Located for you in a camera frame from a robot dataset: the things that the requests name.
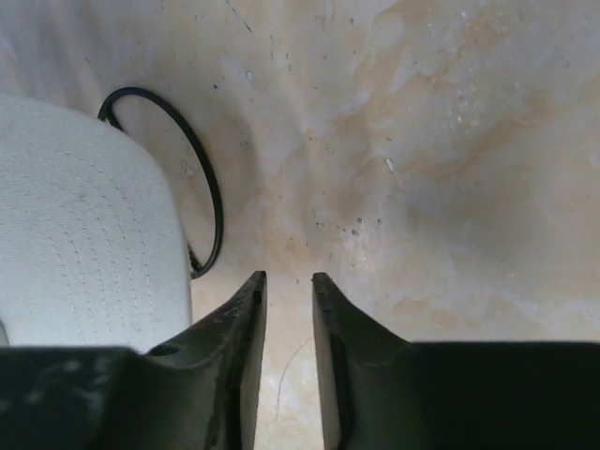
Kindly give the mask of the white baseball cap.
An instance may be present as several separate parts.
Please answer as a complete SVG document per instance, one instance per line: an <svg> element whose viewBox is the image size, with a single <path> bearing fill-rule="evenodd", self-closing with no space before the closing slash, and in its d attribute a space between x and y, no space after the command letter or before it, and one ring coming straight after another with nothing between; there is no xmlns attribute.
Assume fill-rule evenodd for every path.
<svg viewBox="0 0 600 450"><path fill-rule="evenodd" d="M122 132L1 97L1 342L146 352L192 322L170 184Z"/></svg>

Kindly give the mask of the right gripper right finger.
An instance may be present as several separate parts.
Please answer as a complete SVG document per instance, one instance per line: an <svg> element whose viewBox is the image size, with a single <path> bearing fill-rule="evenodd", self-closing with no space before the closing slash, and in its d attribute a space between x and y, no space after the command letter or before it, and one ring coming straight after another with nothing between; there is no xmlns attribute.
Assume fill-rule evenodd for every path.
<svg viewBox="0 0 600 450"><path fill-rule="evenodd" d="M410 342L312 285L326 448L598 447L597 344Z"/></svg>

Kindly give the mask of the black wire hat stand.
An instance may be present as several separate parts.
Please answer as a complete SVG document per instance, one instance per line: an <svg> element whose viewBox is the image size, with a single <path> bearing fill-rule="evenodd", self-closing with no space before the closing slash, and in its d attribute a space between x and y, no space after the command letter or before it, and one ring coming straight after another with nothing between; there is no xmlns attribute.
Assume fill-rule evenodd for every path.
<svg viewBox="0 0 600 450"><path fill-rule="evenodd" d="M108 123L112 127L122 132L125 132L114 112L115 103L124 97L144 98L164 111L185 135L196 158L200 162L202 172L211 196L215 229L211 251L205 263L200 262L196 252L191 247L191 244L187 244L188 258L190 262L190 277L191 279L198 279L207 274L217 262L222 248L225 232L224 206L213 165L200 138L185 117L179 111L177 111L169 101L148 89L137 86L125 86L114 90L103 100L97 113L97 119Z"/></svg>

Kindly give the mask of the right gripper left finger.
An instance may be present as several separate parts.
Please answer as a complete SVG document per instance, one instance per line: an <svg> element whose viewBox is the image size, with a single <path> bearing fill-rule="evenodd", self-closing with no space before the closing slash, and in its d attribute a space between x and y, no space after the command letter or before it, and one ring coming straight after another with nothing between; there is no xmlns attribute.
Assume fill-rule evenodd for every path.
<svg viewBox="0 0 600 450"><path fill-rule="evenodd" d="M250 449L267 276L147 353L125 347L1 351L5 449Z"/></svg>

